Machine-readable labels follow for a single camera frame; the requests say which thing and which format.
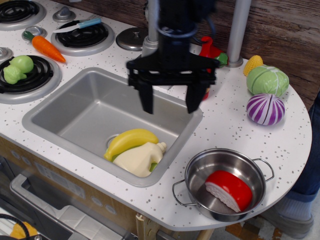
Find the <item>wood paneling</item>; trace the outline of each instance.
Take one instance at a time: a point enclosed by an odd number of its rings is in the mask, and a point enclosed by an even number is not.
[[[73,6],[137,27],[147,27],[145,0],[82,0]],[[227,50],[236,0],[217,0],[211,18],[216,26],[215,45]],[[320,0],[252,0],[241,56],[260,55],[267,65],[284,71],[309,109],[320,86]],[[205,22],[197,37],[210,34]]]

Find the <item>metal pole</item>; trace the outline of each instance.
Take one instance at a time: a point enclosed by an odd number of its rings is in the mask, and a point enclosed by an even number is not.
[[[241,47],[246,31],[251,0],[236,0],[229,43],[226,54],[228,56],[230,68],[236,68],[242,65],[243,59],[240,57]]]
[[[147,20],[148,36],[145,37],[142,46],[142,57],[148,56],[158,49],[158,18],[159,18],[159,0],[148,0]]]

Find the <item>blue knife handle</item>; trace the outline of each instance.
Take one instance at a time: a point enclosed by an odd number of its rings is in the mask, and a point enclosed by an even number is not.
[[[101,23],[101,18],[95,18],[95,19],[91,19],[91,20],[88,20],[88,21],[79,22],[78,26],[79,26],[80,29],[83,29],[83,28],[86,28],[86,27],[89,27],[89,26],[92,26],[92,25],[96,25],[96,24],[99,24],[99,23]]]

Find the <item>person's leg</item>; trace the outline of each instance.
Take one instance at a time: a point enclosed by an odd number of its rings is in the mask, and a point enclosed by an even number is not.
[[[320,188],[320,92],[309,110],[312,145],[308,161],[292,189],[262,213],[275,227],[294,238],[303,238],[313,224],[311,206]]]

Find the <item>toy pepper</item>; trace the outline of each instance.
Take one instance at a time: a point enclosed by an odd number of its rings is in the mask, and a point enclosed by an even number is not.
[[[203,38],[201,38],[201,41],[203,42],[203,44],[202,44],[202,49],[199,56],[207,57],[211,59],[217,59],[220,62],[220,66],[219,66],[220,68],[228,65],[227,54],[225,54],[222,50],[220,50],[219,48],[213,45],[214,41],[211,37],[204,36]],[[210,90],[209,88],[206,90],[203,100],[208,98],[209,90]]]

